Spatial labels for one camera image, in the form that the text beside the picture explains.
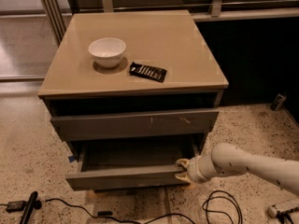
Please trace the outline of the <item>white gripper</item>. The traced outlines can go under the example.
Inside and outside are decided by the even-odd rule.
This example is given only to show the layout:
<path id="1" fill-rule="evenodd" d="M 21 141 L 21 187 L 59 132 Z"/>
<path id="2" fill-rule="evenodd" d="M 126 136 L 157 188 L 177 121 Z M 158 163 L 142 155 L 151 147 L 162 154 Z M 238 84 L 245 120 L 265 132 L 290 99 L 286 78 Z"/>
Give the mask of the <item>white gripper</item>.
<path id="1" fill-rule="evenodd" d="M 205 183 L 222 174 L 222 169 L 216 165 L 210 155 L 196 156 L 188 159 L 178 159 L 176 165 L 186 173 L 175 174 L 175 178 L 185 183 Z"/>

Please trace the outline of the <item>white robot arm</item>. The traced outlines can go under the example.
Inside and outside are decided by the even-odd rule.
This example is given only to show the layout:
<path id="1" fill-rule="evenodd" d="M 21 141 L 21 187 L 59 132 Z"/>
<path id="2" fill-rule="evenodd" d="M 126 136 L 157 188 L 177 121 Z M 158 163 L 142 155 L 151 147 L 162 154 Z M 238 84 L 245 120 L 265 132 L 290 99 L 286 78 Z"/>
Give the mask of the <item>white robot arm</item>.
<path id="1" fill-rule="evenodd" d="M 217 144 L 204 156 L 177 160 L 176 165 L 183 171 L 175 177 L 188 183 L 249 173 L 299 195 L 298 161 L 251 154 L 228 143 Z"/>

